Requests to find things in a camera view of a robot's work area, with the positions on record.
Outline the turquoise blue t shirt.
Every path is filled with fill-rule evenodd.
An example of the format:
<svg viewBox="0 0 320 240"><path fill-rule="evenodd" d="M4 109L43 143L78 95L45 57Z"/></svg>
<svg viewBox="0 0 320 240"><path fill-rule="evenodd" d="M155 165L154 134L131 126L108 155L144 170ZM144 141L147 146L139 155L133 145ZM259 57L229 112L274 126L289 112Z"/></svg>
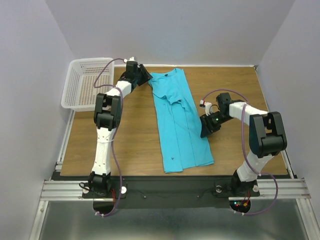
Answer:
<svg viewBox="0 0 320 240"><path fill-rule="evenodd" d="M183 69L151 73L157 127L165 173L212 165L214 158Z"/></svg>

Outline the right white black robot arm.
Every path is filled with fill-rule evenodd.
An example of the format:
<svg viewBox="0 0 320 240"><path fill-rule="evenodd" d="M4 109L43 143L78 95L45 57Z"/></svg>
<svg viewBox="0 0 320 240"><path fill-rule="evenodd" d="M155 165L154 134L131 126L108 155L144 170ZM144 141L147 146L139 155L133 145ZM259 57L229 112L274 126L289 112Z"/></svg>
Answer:
<svg viewBox="0 0 320 240"><path fill-rule="evenodd" d="M243 153L244 162L232 175L227 191L233 196L257 192L256 181L262 169L288 145L282 116L277 111L259 110L241 99L233 100L228 92L219 94L216 103L218 110L212 111L212 103L200 100L199 105L205 111L200 116L200 136L210 136L232 119L248 125L250 151Z"/></svg>

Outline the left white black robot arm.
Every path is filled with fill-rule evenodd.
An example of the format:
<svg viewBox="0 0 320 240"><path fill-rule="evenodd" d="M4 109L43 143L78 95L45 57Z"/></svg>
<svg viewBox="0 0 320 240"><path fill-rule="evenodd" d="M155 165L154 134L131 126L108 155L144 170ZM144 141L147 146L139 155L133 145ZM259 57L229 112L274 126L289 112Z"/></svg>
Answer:
<svg viewBox="0 0 320 240"><path fill-rule="evenodd" d="M97 143L93 167L85 190L105 196L111 191L112 146L121 122L124 98L137 87L152 79L143 64L134 57L124 59L125 71L116 85L110 90L98 93L94 107L93 120L96 125Z"/></svg>

